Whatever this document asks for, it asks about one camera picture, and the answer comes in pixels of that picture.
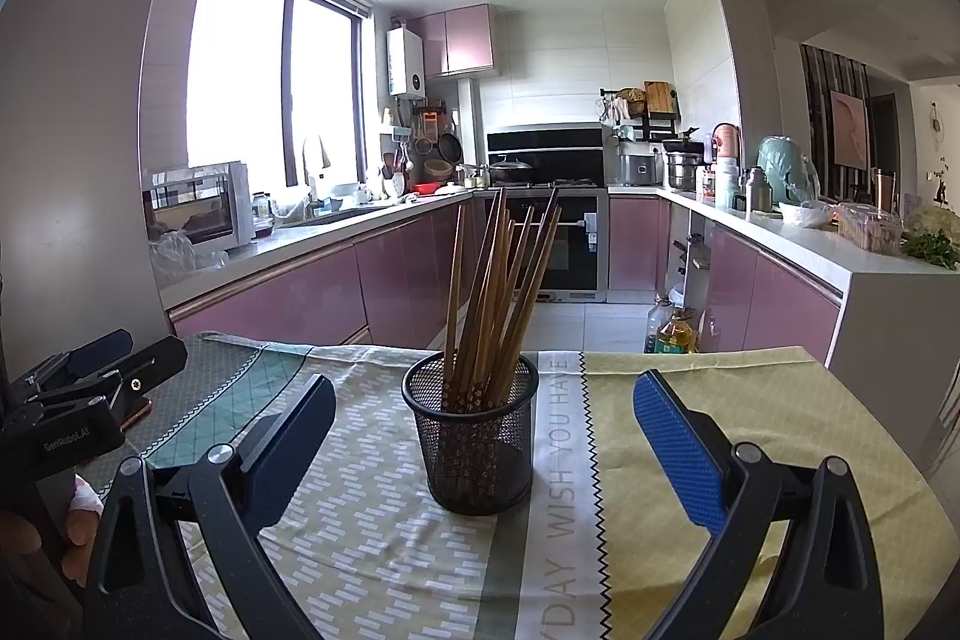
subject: table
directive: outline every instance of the table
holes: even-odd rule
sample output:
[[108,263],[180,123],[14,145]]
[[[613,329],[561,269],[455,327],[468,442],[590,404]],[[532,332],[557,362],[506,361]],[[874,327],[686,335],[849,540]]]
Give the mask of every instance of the table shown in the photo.
[[[260,535],[326,638],[596,640],[607,629],[611,638],[642,637],[707,541],[686,520],[632,418],[632,381],[652,366],[731,441],[749,439],[789,463],[847,458],[871,521],[888,638],[911,629],[960,552],[910,460],[801,349],[541,352],[530,500],[498,517],[467,518],[430,497],[400,396],[403,373],[425,352],[263,345],[216,334],[188,348],[200,360],[224,346],[257,357],[216,386],[212,400],[181,415],[176,432],[146,448],[148,458],[189,461],[231,427],[242,436],[251,418],[282,409],[311,376],[333,381],[334,426],[280,523]],[[246,405],[230,416],[236,400]],[[222,630],[241,636],[202,539],[182,527],[211,612]],[[785,524],[771,529],[725,636],[749,625],[784,531]]]

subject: wall picture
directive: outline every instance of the wall picture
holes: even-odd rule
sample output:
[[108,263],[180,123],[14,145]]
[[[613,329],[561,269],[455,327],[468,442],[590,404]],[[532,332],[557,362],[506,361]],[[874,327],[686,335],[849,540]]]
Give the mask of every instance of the wall picture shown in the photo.
[[863,101],[830,90],[830,104],[833,109],[833,162],[866,171],[869,165],[867,111]]

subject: black mesh cup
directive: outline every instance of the black mesh cup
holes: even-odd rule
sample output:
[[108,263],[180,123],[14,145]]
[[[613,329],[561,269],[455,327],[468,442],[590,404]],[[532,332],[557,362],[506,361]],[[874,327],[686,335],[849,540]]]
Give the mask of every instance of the black mesh cup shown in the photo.
[[427,484],[440,506],[462,515],[493,515],[523,499],[533,483],[530,405],[539,377],[523,355],[506,405],[485,412],[441,412],[443,353],[414,364],[403,400],[414,411]]

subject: red bowl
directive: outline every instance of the red bowl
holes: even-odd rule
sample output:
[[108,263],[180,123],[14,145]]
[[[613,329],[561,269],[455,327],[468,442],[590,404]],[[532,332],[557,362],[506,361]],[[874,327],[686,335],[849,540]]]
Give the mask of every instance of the red bowl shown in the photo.
[[441,187],[443,187],[443,183],[423,183],[415,184],[413,190],[421,196],[432,196]]

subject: white water heater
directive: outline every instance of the white water heater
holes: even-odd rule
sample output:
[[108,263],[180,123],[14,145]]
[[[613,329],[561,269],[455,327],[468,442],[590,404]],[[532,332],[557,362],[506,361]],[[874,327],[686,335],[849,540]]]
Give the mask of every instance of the white water heater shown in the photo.
[[390,94],[401,98],[426,98],[424,42],[406,28],[387,32],[387,71]]

